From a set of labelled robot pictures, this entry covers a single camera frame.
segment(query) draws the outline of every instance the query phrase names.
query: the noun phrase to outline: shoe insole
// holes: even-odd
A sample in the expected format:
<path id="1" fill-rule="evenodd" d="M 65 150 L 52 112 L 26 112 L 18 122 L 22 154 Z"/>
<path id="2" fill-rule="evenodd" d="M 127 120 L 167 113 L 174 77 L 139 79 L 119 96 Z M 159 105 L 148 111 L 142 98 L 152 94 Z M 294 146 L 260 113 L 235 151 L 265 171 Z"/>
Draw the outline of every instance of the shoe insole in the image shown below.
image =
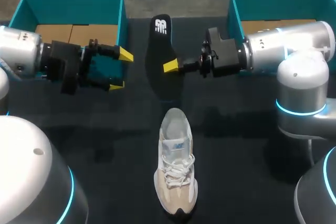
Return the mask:
<path id="1" fill-rule="evenodd" d="M 176 58 L 172 47 L 172 21 L 169 15 L 152 18 L 145 68 L 148 81 L 161 102 L 176 102 L 181 98 L 183 77 L 179 73 L 164 73 L 163 64 Z"/>

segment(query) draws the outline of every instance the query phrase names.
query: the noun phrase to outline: shoe tongue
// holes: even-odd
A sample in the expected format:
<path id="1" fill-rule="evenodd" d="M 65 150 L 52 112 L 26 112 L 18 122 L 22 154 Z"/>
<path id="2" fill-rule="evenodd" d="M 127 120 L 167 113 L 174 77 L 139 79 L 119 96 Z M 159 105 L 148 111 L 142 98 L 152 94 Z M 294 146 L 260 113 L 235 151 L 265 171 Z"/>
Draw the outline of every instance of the shoe tongue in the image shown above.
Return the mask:
<path id="1" fill-rule="evenodd" d="M 190 141 L 188 137 L 163 140 L 162 141 L 163 155 L 167 162 L 182 164 L 182 160 L 188 161 L 190 154 Z"/>

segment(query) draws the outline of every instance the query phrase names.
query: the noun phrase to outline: insole logo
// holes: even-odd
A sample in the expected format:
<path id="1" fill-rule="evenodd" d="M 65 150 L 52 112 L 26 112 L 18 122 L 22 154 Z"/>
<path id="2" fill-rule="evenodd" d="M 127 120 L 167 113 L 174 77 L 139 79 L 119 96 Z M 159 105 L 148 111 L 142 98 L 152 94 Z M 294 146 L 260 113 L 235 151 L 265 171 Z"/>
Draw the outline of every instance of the insole logo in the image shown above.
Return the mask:
<path id="1" fill-rule="evenodd" d="M 167 23 L 165 20 L 156 19 L 155 20 L 155 31 L 167 34 Z"/>
<path id="2" fill-rule="evenodd" d="M 182 149 L 183 147 L 184 147 L 184 143 L 174 144 L 173 150 L 179 150 L 179 149 Z"/>

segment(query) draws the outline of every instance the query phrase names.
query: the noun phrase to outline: teal box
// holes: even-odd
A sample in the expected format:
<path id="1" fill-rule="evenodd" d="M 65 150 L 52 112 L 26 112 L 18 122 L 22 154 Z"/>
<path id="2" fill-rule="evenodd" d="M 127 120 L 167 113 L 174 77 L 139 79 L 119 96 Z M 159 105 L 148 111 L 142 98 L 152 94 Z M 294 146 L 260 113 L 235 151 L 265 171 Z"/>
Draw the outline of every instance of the teal box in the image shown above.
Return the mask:
<path id="1" fill-rule="evenodd" d="M 243 42 L 241 21 L 281 19 L 325 21 L 336 33 L 336 0 L 230 0 L 229 36 Z M 336 57 L 329 62 L 329 67 L 336 70 Z"/>
<path id="2" fill-rule="evenodd" d="M 35 32 L 41 24 L 118 25 L 116 44 L 125 48 L 127 42 L 124 0 L 21 0 L 9 27 Z M 106 78 L 123 78 L 121 61 L 102 56 L 94 60 L 96 64 L 90 72 Z"/>

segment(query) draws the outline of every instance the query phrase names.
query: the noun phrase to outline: white sneaker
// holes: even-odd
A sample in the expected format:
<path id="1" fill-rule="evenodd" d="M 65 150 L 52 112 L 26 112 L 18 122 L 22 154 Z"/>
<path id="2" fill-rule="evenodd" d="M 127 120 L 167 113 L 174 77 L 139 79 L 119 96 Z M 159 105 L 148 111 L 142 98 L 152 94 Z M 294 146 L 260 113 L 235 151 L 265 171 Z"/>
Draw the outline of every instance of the white sneaker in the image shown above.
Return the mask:
<path id="1" fill-rule="evenodd" d="M 163 208 L 170 214 L 189 214 L 196 203 L 195 157 L 189 122 L 180 109 L 165 115 L 159 138 L 159 162 L 154 185 Z"/>

